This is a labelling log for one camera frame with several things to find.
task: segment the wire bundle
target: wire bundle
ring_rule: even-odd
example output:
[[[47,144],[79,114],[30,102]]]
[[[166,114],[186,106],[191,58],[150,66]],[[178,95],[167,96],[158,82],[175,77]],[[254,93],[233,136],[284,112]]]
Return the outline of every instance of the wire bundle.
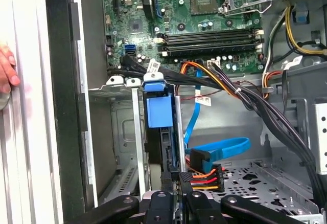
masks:
[[[216,175],[216,169],[212,169],[208,174],[202,174],[190,167],[190,159],[185,157],[186,165],[198,173],[198,175],[193,175],[193,180],[191,185],[193,190],[216,190],[219,189],[218,177]]]
[[[311,150],[285,116],[264,100],[260,94],[244,86],[234,84],[221,69],[209,70],[195,62],[186,62],[185,65],[185,68],[195,66],[201,69],[209,78],[191,77],[161,67],[159,71],[163,73],[165,80],[176,85],[203,85],[223,89],[232,97],[240,99],[247,109],[254,110],[275,137],[294,151],[302,160],[311,181],[315,203],[322,208],[326,203],[327,181],[324,176],[316,174],[315,158]],[[125,77],[141,77],[146,72],[144,67],[131,58],[126,58],[122,67],[128,70],[112,70],[108,73],[110,75],[121,74]]]

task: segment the white sticker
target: white sticker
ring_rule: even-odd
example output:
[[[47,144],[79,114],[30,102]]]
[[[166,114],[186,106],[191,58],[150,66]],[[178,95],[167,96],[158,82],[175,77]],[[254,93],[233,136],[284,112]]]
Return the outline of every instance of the white sticker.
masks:
[[[160,67],[160,63],[158,61],[156,61],[155,59],[150,59],[147,72],[150,72],[150,73],[158,72],[159,67]]]
[[[211,106],[211,98],[210,97],[197,97],[195,98],[195,102],[201,105]]]

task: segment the blue connector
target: blue connector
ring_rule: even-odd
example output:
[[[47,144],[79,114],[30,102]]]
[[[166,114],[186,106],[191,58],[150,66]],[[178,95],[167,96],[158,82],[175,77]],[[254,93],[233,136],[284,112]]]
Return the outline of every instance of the blue connector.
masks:
[[[136,54],[136,45],[135,44],[125,44],[125,54],[135,55]]]

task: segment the cable tie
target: cable tie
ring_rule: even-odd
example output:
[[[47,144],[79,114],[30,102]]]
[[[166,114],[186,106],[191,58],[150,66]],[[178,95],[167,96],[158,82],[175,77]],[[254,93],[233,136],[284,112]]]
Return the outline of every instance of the cable tie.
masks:
[[[237,90],[235,90],[235,94],[237,95],[240,91],[242,91],[240,88],[238,88]]]

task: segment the silver metal frame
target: silver metal frame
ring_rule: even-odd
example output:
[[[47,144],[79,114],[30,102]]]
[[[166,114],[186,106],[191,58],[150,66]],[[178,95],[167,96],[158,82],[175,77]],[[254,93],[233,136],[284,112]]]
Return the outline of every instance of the silver metal frame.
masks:
[[[0,112],[0,223],[63,223],[45,0],[0,0],[21,78]]]
[[[79,30],[80,30],[81,39],[76,41],[76,44],[77,44],[77,51],[78,51],[77,56],[78,56],[79,74],[80,74],[80,83],[81,83],[80,89],[81,89],[81,93],[85,95],[85,110],[86,110],[86,121],[87,121],[87,131],[83,132],[84,136],[82,138],[84,139],[85,150],[86,150],[88,184],[91,185],[93,189],[94,206],[97,207],[98,194],[97,194],[96,171],[95,171],[95,164],[94,164],[90,106],[89,106],[82,2],[81,0],[74,0],[74,2],[78,3],[79,26],[80,26]]]

